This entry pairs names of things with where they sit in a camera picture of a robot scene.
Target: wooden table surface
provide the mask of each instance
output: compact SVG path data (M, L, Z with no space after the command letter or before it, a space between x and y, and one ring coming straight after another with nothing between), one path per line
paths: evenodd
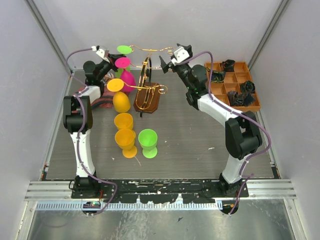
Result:
M140 71L133 70L136 81ZM85 79L83 71L76 76ZM133 106L128 111L134 119L134 130L138 135L143 129L153 129L158 135L158 154L147 159L136 138L138 153L134 158L125 158L115 142L117 128L114 108L95 108L90 146L97 176L103 179L153 179L153 178L212 178L216 179L224 170L228 151L225 147L225 130L209 115L189 106L186 87L178 75L152 72L152 82L164 84L168 92L161 95L157 111L144 113L140 118ZM69 93L81 87L75 80ZM130 93L131 103L136 92ZM253 158L244 171L254 173L255 178L273 178L270 158L267 153ZM47 179L74 179L76 157L73 143L62 122L52 151Z

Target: pink disc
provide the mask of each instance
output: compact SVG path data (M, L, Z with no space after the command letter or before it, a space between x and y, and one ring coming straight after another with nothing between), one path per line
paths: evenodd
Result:
M127 57L120 57L115 61L115 66L120 69L125 69L130 65L131 61Z

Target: floor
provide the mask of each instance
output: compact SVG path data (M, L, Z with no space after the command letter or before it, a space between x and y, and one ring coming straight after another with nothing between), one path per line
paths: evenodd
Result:
M219 210L36 210L28 240L292 240L284 201L242 200L231 217Z
M138 80L140 71L133 70L132 73ZM85 79L82 71L76 72L76 76ZM136 157L123 157L115 142L117 129L114 118L117 113L114 108L98 107L93 110L90 136L97 176L103 179L218 178L228 158L224 127L207 114L189 106L185 96L186 87L177 74L163 74L161 70L154 70L152 82L168 87L167 93L160 97L157 111L152 114L144 113L142 118L133 107L129 113L133 116L137 135L147 128L157 132L157 156L153 159L145 158L136 139ZM76 92L80 87L80 83L73 81L69 93ZM130 93L131 103L135 96L135 91ZM73 179L75 173L73 143L61 122L46 179ZM245 174L251 173L254 173L255 178L273 178L267 153L250 161Z

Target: wall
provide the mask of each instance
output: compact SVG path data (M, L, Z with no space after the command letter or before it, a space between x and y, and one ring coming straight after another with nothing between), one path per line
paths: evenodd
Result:
M210 50L216 61L249 61L280 0L34 0L65 54L92 45L117 53L118 45L162 49L191 44L194 53ZM129 57L141 65L146 56ZM71 61L82 68L90 52ZM195 63L209 61L204 56ZM153 61L159 65L154 54Z
M320 235L319 9L292 1L252 70L280 172L292 179L312 239Z
M24 1L2 4L0 24L0 238L10 240L41 173L67 75Z

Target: wooden crate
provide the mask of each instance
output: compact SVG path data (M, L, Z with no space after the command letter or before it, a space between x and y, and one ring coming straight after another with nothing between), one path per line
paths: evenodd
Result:
M204 66L208 69L211 68L211 63L207 62ZM213 64L213 70L215 71L223 71L222 63L215 62ZM210 72L207 71L207 77L209 80ZM229 99L227 93L229 91L236 91L241 93L240 91L240 84L251 81L252 77L248 68L248 65L244 61L237 61L234 64L234 72L226 72L223 83L211 83L211 93L214 94L220 101L224 102L225 104L230 106ZM255 94L252 94L255 99L255 102L252 103L250 106L233 106L234 109L240 110L242 112L252 111L257 112L260 110L260 100L257 95L257 91Z

